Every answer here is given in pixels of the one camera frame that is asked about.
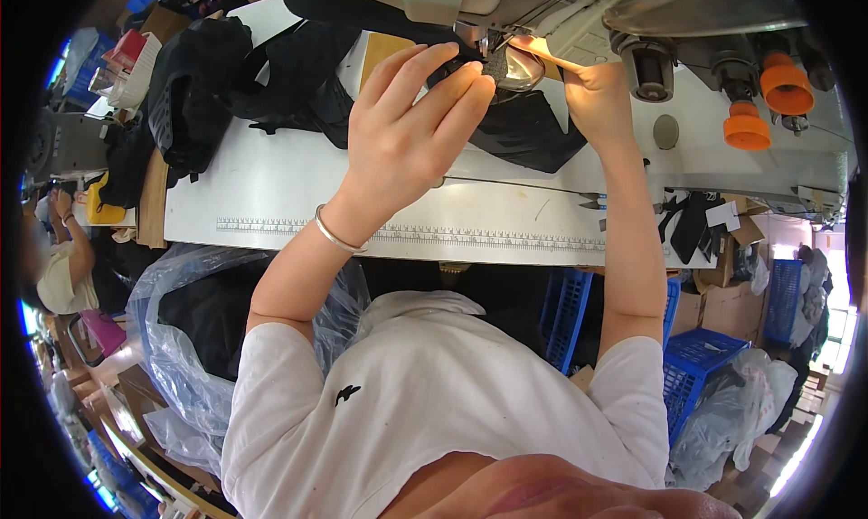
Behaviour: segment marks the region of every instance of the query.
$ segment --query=measuring ruler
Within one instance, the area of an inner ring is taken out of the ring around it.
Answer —
[[[217,231],[295,236],[308,221],[278,218],[217,218]],[[602,253],[606,251],[605,239],[392,223],[385,224],[375,232],[372,241],[544,252]]]

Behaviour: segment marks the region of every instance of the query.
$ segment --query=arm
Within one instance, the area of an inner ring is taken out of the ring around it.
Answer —
[[[69,193],[64,191],[57,193],[57,213],[66,221],[66,228],[70,231],[72,244],[75,247],[75,252],[70,255],[70,282],[72,282],[72,288],[75,289],[93,270],[96,254],[93,246],[90,245],[87,233],[75,221],[75,216],[72,214],[72,198]]]
[[[57,211],[57,191],[57,189],[52,190],[49,197],[49,222],[51,223],[51,228],[54,229],[57,243],[62,244],[70,240],[70,235],[67,234],[66,229],[63,227],[60,213]]]
[[[608,194],[606,288],[597,358],[635,336],[648,336],[662,344],[666,266],[642,152],[633,135],[623,66],[581,67],[554,58],[544,39],[515,38],[510,44],[547,57],[565,69],[570,117],[602,162]]]
[[[458,53],[454,43],[397,52],[380,63],[350,114],[349,170],[320,217],[361,246],[442,177],[488,109],[494,81],[465,65],[413,105],[428,76]],[[274,258],[256,286],[247,330],[275,321],[312,341],[311,321],[349,259],[312,221]]]

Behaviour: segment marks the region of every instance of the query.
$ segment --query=right hand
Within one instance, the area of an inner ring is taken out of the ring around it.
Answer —
[[[495,84],[478,61],[413,104],[431,73],[457,54],[453,42],[396,52],[374,69],[353,105],[339,195],[371,214],[372,225],[382,226],[442,178],[488,111]]]
[[[622,63],[582,67],[553,57],[544,38],[516,36],[509,45],[563,67],[570,118],[597,153],[605,147],[635,141],[630,92]]]
[[[72,210],[72,197],[62,189],[52,191],[49,201],[61,219],[65,218]]]

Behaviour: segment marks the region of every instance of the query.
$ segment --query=silver bangle bracelet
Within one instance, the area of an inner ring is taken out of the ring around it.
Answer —
[[[325,236],[327,239],[329,239],[332,243],[334,243],[334,245],[336,245],[340,249],[345,250],[346,252],[349,252],[349,253],[353,253],[353,255],[367,252],[368,251],[368,242],[367,241],[364,242],[362,247],[356,248],[354,246],[351,246],[351,245],[343,242],[341,239],[339,239],[338,237],[331,234],[331,231],[326,229],[325,225],[323,225],[322,219],[320,218],[320,210],[322,210],[324,206],[325,206],[325,204],[319,205],[317,207],[316,213],[314,214],[314,220],[317,222],[317,227],[320,228],[320,231],[323,233],[323,236]]]

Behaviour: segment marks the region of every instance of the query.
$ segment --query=pink bag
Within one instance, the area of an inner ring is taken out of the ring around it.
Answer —
[[[75,340],[74,335],[72,334],[72,327],[78,323],[78,320],[81,319],[84,322],[84,325],[88,328],[88,333],[90,336],[94,337],[94,340],[100,345],[100,348],[103,350],[102,355],[100,355],[97,359],[93,361],[88,361],[84,356],[84,352],[81,351],[81,346],[78,343],[78,340]],[[104,313],[100,310],[82,310],[78,314],[75,315],[74,318],[71,319],[69,326],[67,327],[67,331],[70,333],[70,338],[72,339],[72,344],[75,346],[75,349],[78,351],[78,355],[81,357],[81,360],[84,361],[91,368],[99,365],[99,363],[105,360],[107,355],[111,355],[121,347],[124,340],[127,339],[127,333],[124,329],[121,329],[121,326],[117,325],[108,314]]]

